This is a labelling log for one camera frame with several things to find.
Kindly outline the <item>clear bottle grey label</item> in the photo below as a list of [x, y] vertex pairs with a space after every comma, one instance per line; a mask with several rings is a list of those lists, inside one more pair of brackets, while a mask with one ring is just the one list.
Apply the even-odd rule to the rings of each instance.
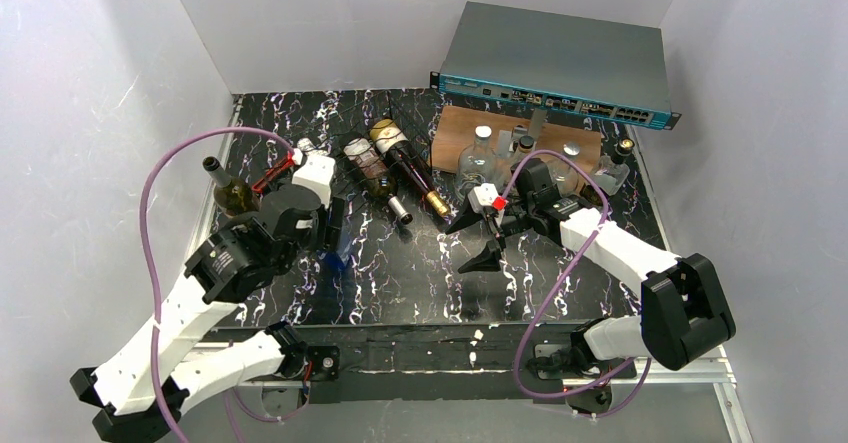
[[491, 136], [489, 126], [476, 126], [473, 143], [460, 152], [454, 185], [458, 199], [478, 185], [495, 183], [497, 157], [490, 147]]

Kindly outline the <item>blue square glass bottle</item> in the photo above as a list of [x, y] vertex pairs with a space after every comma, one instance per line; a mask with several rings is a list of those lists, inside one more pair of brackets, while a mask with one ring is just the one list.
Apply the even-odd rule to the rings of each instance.
[[352, 230], [350, 224], [344, 218], [344, 246], [342, 247], [340, 252], [327, 252], [325, 259], [329, 263], [330, 267], [335, 271], [343, 271], [350, 265], [351, 261], [351, 253], [353, 249], [354, 237], [352, 235]]

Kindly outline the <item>dark bottle brown label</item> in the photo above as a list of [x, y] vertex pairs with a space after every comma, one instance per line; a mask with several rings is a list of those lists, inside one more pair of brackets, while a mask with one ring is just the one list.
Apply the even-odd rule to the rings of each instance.
[[226, 217], [233, 218], [260, 209], [259, 199], [251, 187], [227, 172], [216, 157], [204, 158], [202, 166], [213, 181], [214, 201]]

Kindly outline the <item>clear bottle gold label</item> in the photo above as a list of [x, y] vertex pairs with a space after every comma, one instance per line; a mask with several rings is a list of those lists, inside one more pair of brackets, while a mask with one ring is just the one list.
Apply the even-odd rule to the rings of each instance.
[[601, 205], [601, 197], [591, 185], [591, 182], [594, 182], [607, 199], [614, 196], [630, 173], [627, 159], [633, 153], [634, 148], [635, 143], [632, 139], [623, 138], [610, 154], [601, 156], [588, 172], [589, 179], [582, 187], [579, 195], [593, 205]]

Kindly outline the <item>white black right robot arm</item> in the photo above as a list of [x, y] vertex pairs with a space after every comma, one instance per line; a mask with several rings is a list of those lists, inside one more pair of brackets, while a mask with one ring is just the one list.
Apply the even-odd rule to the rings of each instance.
[[511, 181], [517, 196], [504, 197], [491, 183], [465, 196], [447, 231], [483, 223], [489, 239], [458, 271], [500, 271], [506, 238], [532, 229], [624, 283], [639, 298], [641, 311], [580, 326], [570, 335], [568, 352], [537, 358], [539, 368], [584, 371], [599, 362], [645, 357], [679, 370], [735, 336], [730, 306], [707, 257], [659, 249], [610, 220], [606, 206], [560, 193], [541, 154], [535, 151], [518, 164]]

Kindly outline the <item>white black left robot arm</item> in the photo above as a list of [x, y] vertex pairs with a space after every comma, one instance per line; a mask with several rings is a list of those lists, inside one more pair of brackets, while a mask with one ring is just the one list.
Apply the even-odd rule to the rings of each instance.
[[271, 375], [308, 380], [320, 358], [289, 323], [274, 323], [193, 361], [186, 355], [248, 296], [290, 271], [303, 253], [337, 248], [345, 202], [283, 184], [259, 210], [230, 219], [185, 263], [156, 312], [111, 359], [70, 378], [78, 399], [98, 407], [92, 424], [104, 442], [156, 442], [199, 403]]

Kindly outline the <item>red black wine rack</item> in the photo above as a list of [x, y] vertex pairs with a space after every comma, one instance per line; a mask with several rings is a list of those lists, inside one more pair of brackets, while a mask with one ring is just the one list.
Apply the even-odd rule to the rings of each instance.
[[268, 193], [276, 191], [291, 178], [295, 169], [294, 154], [288, 153], [286, 157], [277, 160], [251, 185], [252, 192], [258, 197], [264, 197]]

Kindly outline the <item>dark bottle gold foil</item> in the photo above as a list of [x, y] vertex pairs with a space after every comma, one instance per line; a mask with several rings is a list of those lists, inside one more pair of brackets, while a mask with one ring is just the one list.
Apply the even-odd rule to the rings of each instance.
[[449, 205], [437, 190], [422, 158], [397, 124], [391, 119], [382, 119], [369, 130], [368, 135], [387, 165], [399, 170], [437, 215], [448, 216]]

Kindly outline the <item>wooden board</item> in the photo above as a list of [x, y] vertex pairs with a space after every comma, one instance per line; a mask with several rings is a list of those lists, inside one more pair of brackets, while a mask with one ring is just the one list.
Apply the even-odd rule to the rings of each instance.
[[[459, 106], [445, 106], [431, 146], [431, 166], [434, 170], [455, 173], [460, 152], [474, 141], [476, 126], [486, 125], [492, 129], [490, 147], [495, 152], [500, 130], [509, 132], [517, 124], [528, 123], [529, 120]], [[561, 152], [563, 145], [568, 142], [579, 144], [581, 152], [577, 163], [583, 170], [590, 170], [601, 156], [600, 132], [552, 123], [544, 123], [540, 136], [536, 138], [536, 148]]]

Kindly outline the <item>metal bracket with knob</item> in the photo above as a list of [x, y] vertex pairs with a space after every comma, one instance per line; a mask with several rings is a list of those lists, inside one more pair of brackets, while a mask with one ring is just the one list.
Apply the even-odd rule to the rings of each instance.
[[518, 147], [519, 140], [523, 136], [538, 138], [542, 127], [547, 119], [547, 110], [534, 109], [528, 123], [517, 124], [512, 130], [500, 130], [495, 146], [495, 153], [499, 157], [510, 156]]

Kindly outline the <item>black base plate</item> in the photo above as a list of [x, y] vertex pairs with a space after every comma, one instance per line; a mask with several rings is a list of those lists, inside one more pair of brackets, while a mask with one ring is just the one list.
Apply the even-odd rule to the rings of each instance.
[[524, 322], [298, 325], [328, 346], [336, 367], [311, 377], [314, 404], [395, 400], [522, 399], [512, 376]]

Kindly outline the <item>teal network switch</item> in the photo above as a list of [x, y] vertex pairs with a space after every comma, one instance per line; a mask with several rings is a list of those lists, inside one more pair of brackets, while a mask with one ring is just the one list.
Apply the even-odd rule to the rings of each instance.
[[655, 27], [467, 2], [430, 85], [649, 129], [671, 130], [662, 32]]

